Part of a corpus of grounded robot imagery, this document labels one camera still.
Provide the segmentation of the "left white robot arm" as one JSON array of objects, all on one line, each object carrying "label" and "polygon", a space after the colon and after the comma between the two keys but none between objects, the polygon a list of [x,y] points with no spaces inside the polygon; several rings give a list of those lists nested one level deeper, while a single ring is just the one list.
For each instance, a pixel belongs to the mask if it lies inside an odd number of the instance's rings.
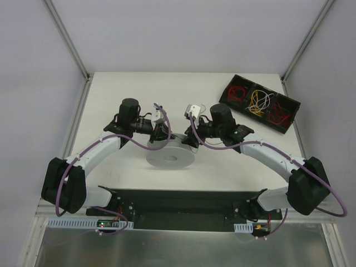
[{"label": "left white robot arm", "polygon": [[104,216],[116,213],[116,193],[103,186],[88,187],[86,178],[105,158],[129,142],[148,151],[168,145],[171,127],[166,111],[154,104],[150,119],[141,116],[140,111],[138,100],[124,99],[118,113],[92,144],[65,159],[55,157],[49,162],[41,197],[54,204],[58,217],[91,207],[98,207]]}]

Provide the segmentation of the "grey plastic spool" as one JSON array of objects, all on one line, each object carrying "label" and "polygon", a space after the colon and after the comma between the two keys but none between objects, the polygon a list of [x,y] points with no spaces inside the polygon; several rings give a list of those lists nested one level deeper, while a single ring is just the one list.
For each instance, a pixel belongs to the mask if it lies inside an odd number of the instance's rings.
[{"label": "grey plastic spool", "polygon": [[172,137],[164,148],[146,154],[146,161],[150,165],[163,170],[179,170],[194,163],[195,155],[190,146],[181,142],[185,135],[173,133]]}]

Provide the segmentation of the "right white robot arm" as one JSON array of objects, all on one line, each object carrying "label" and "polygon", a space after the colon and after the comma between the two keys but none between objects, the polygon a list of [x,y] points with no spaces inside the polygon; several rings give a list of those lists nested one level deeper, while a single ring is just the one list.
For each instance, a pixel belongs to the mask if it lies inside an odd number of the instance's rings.
[{"label": "right white robot arm", "polygon": [[221,150],[230,149],[249,156],[287,182],[287,186],[262,189],[246,200],[239,208],[242,217],[257,221],[272,210],[289,208],[302,215],[310,215],[330,195],[330,184],[320,160],[297,157],[271,145],[253,129],[237,124],[225,104],[215,104],[210,111],[211,119],[204,120],[200,106],[187,106],[185,117],[191,125],[185,131],[185,144],[216,149],[206,139],[220,139],[223,142]]}]

